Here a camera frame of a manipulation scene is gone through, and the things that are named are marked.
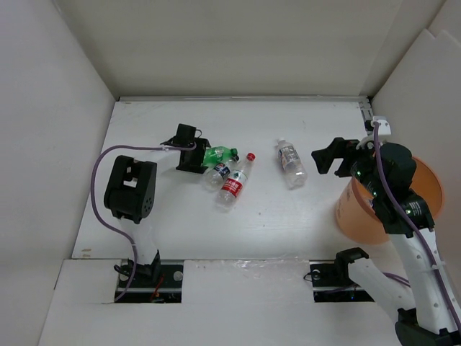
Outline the green plastic bottle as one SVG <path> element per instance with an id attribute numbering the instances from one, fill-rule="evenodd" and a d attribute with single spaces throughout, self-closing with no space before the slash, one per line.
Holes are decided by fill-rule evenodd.
<path id="1" fill-rule="evenodd" d="M 206 167 L 213 167 L 216 164 L 227 161 L 230 158 L 238 155 L 238 149 L 227 148 L 225 146 L 216 146 L 208 148 L 202 160 L 202 164 Z"/>

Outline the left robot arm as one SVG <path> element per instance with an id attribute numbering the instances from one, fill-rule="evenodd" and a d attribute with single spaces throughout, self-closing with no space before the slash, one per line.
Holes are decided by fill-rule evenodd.
<path id="1" fill-rule="evenodd" d="M 99 222 L 108 229 L 123 235 L 129 240 L 133 248 L 133 266 L 125 273 L 129 278 L 136 278 L 144 285 L 154 285 L 160 279 L 160 267 L 151 261 L 137 263 L 138 253 L 134 239 L 124 231 L 105 223 L 100 217 L 97 210 L 94 187 L 97 170 L 101 160 L 109 152 L 117 149 L 127 149 L 133 151 L 179 151 L 179 165 L 176 167 L 179 171 L 202 174 L 206 170 L 203 164 L 205 152 L 210 147 L 206 138 L 196 136 L 198 131 L 191 125 L 178 125 L 176 135 L 167 141 L 161 143 L 159 147 L 134 147 L 126 145 L 117 145 L 108 148 L 101 153 L 97 162 L 94 164 L 91 173 L 91 205 L 94 215 Z M 117 218 L 126 218 L 135 224 L 139 224 L 142 219 L 146 218 L 153 207 L 156 191 L 156 175 L 158 164 L 152 161 L 138 161 L 129 156 L 118 156 L 112 167 L 111 175 L 104 193 L 104 206 L 111 211 L 112 215 Z"/>

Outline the clear water bottle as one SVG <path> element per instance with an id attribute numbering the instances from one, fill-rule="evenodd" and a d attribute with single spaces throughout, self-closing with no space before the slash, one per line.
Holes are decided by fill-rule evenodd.
<path id="1" fill-rule="evenodd" d="M 284 138 L 278 138 L 277 156 L 289 188 L 304 186 L 308 175 L 294 145 Z"/>

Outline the pepsi label clear bottle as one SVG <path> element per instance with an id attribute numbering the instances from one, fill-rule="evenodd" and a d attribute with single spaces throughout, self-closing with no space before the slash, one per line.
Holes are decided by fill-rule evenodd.
<path id="1" fill-rule="evenodd" d="M 219 190 L 238 162 L 239 156 L 235 155 L 223 162 L 217 163 L 213 168 L 208 169 L 205 172 L 203 180 L 204 188 L 211 192 Z"/>

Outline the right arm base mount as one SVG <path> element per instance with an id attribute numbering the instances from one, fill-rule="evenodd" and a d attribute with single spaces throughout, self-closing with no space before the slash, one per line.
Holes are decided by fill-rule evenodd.
<path id="1" fill-rule="evenodd" d="M 348 265 L 369 255 L 355 247 L 340 251 L 335 258 L 310 261 L 304 281 L 312 285 L 315 303 L 373 302 L 373 298 L 349 278 Z"/>

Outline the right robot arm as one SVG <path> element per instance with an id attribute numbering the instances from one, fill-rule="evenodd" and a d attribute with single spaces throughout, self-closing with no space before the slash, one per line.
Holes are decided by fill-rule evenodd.
<path id="1" fill-rule="evenodd" d="M 426 201 L 411 189 L 416 162 L 396 143 L 333 139 L 311 156 L 319 174 L 333 161 L 337 177 L 355 178 L 372 196 L 372 209 L 400 257 L 408 284 L 389 278 L 360 248 L 337 253 L 333 275 L 363 288 L 394 324 L 402 345 L 459 345 L 460 305 L 437 249 L 434 219 Z"/>

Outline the red label clear bottle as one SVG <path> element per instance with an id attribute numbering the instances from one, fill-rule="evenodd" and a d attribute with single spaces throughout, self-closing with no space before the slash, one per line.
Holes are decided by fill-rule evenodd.
<path id="1" fill-rule="evenodd" d="M 250 152 L 231 170 L 217 196 L 217 206 L 220 209 L 230 210 L 235 205 L 246 186 L 255 159 L 256 155 Z"/>

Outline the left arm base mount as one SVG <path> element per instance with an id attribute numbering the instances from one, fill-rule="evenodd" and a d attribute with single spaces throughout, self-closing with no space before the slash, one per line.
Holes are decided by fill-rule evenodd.
<path id="1" fill-rule="evenodd" d="M 184 277 L 183 261 L 163 261 L 157 254 L 150 264 L 137 264 L 135 276 L 127 286 L 133 261 L 115 265 L 118 274 L 116 303 L 181 303 Z"/>

